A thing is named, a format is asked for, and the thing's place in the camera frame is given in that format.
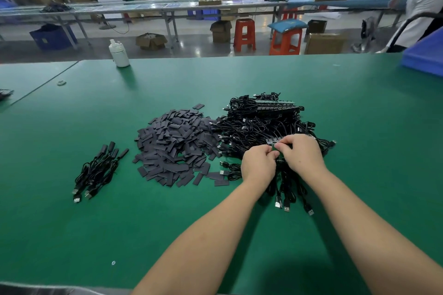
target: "hand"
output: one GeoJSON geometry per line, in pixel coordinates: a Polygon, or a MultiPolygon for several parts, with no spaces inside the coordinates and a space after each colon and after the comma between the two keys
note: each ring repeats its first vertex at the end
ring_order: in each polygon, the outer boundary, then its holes
{"type": "Polygon", "coordinates": [[[327,170],[323,161],[318,142],[306,134],[285,136],[275,144],[293,171],[296,171],[305,181],[312,173],[327,170]]]}
{"type": "Polygon", "coordinates": [[[280,153],[273,151],[269,145],[251,147],[241,161],[243,181],[256,186],[262,194],[275,176],[275,159],[279,155],[280,153]]]}
{"type": "Polygon", "coordinates": [[[390,0],[389,2],[388,2],[388,7],[389,8],[391,8],[391,9],[394,9],[397,5],[398,5],[398,2],[399,2],[400,0],[390,0]]]}

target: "concrete floor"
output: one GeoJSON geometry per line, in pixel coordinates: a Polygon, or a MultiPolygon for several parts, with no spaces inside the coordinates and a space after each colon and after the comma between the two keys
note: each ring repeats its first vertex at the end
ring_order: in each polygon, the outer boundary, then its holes
{"type": "MultiPolygon", "coordinates": [[[[328,13],[326,16],[333,17],[334,14],[328,13]]],[[[299,16],[299,19],[304,22],[308,22],[311,19],[327,20],[326,32],[343,33],[347,35],[348,42],[343,48],[343,53],[351,53],[350,45],[360,40],[362,20],[369,16],[377,17],[378,13],[341,13],[338,19],[324,18],[319,15],[320,13],[311,13],[299,16]]],[[[371,51],[378,51],[386,45],[390,36],[395,31],[395,29],[390,27],[394,22],[394,18],[395,15],[389,14],[383,17],[377,33],[377,40],[373,43],[371,51]]],[[[82,59],[110,59],[111,55],[108,50],[110,38],[118,39],[124,44],[130,59],[268,55],[271,41],[269,40],[270,30],[267,25],[272,22],[272,16],[257,16],[254,20],[256,23],[257,50],[252,51],[251,49],[247,49],[246,46],[243,46],[241,53],[234,52],[232,44],[214,44],[212,42],[210,26],[213,21],[177,19],[179,43],[175,43],[173,51],[168,48],[158,51],[146,51],[141,50],[135,45],[135,37],[146,32],[167,35],[165,22],[163,20],[139,21],[134,24],[115,22],[117,25],[115,30],[99,30],[99,25],[97,24],[84,24],[92,44],[91,46],[87,44],[79,26],[73,24],[71,28],[78,39],[79,49],[76,51],[73,48],[67,48],[62,51],[51,52],[40,51],[29,34],[30,31],[38,29],[40,27],[39,25],[3,24],[0,26],[0,34],[6,42],[0,43],[0,61],[2,63],[32,63],[82,59]]],[[[233,38],[235,21],[232,22],[232,25],[231,37],[233,38]]],[[[305,43],[302,44],[302,52],[304,51],[304,46],[305,43]]]]}

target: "blue cushion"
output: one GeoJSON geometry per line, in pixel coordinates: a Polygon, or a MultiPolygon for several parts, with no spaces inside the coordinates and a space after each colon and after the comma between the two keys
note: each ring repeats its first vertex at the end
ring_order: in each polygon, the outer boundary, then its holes
{"type": "Polygon", "coordinates": [[[302,20],[288,19],[279,22],[274,22],[273,24],[269,24],[268,27],[279,33],[284,33],[295,28],[307,28],[307,24],[302,20]]]}

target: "green workbench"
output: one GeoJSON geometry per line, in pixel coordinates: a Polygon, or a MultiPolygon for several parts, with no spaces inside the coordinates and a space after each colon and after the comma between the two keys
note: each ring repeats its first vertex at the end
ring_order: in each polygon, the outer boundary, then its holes
{"type": "Polygon", "coordinates": [[[0,112],[18,102],[76,62],[0,64],[0,89],[14,93],[0,102],[0,112]]]}
{"type": "MultiPolygon", "coordinates": [[[[132,163],[137,130],[170,109],[281,92],[337,145],[326,163],[363,201],[443,264],[443,79],[398,54],[81,61],[0,114],[0,280],[132,288],[168,245],[238,184],[167,188],[132,163]],[[58,80],[64,86],[56,86],[58,80]],[[130,148],[112,182],[72,201],[104,143],[130,148]]],[[[219,170],[215,159],[211,171],[219,170]]],[[[232,294],[366,294],[318,199],[285,213],[264,198],[220,288],[232,294]]]]}

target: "white plastic bottle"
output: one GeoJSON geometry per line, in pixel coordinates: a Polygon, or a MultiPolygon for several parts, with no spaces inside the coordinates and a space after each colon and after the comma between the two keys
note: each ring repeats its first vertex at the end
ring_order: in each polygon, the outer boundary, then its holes
{"type": "Polygon", "coordinates": [[[114,59],[117,67],[123,68],[127,67],[130,64],[128,54],[126,54],[125,47],[121,42],[115,42],[114,39],[111,39],[109,51],[111,52],[112,58],[114,59]]]}

